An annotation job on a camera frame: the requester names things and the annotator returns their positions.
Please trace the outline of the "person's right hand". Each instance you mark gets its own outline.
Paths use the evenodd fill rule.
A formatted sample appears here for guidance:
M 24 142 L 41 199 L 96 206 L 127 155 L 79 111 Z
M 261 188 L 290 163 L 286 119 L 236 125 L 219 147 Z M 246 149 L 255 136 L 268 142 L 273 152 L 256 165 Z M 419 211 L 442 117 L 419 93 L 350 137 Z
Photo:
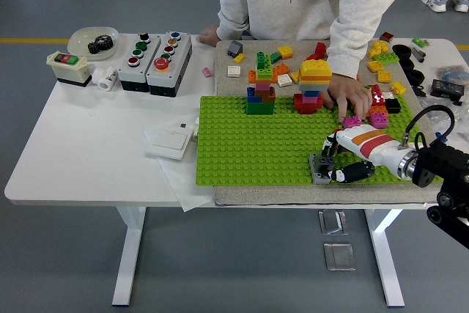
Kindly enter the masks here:
M 216 47 L 217 43 L 221 41 L 217 34 L 218 25 L 212 25 L 202 30 L 202 32 L 196 37 L 199 43 Z

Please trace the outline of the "person's left hand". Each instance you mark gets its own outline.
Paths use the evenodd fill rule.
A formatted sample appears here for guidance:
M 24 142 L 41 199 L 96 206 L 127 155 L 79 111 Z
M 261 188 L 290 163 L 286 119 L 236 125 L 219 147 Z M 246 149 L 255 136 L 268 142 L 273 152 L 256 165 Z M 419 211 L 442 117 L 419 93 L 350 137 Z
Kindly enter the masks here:
M 355 78 L 334 73 L 331 76 L 328 88 L 321 91 L 323 106 L 332 109 L 338 106 L 338 120 L 344 121 L 347 115 L 348 103 L 354 109 L 355 116 L 364 119 L 372 107 L 372 94 Z

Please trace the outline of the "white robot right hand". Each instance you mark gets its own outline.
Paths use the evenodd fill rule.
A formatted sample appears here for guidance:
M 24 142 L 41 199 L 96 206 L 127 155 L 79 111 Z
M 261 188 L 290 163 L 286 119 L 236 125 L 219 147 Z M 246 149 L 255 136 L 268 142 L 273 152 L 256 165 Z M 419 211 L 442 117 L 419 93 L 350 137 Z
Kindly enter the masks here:
M 333 156 L 345 150 L 358 156 L 359 162 L 337 169 Z M 376 166 L 385 166 L 392 175 L 410 180 L 410 165 L 417 158 L 415 147 L 409 144 L 409 134 L 401 141 L 371 125 L 359 125 L 338 130 L 324 141 L 320 155 L 310 157 L 313 175 L 339 183 L 353 183 L 374 175 Z

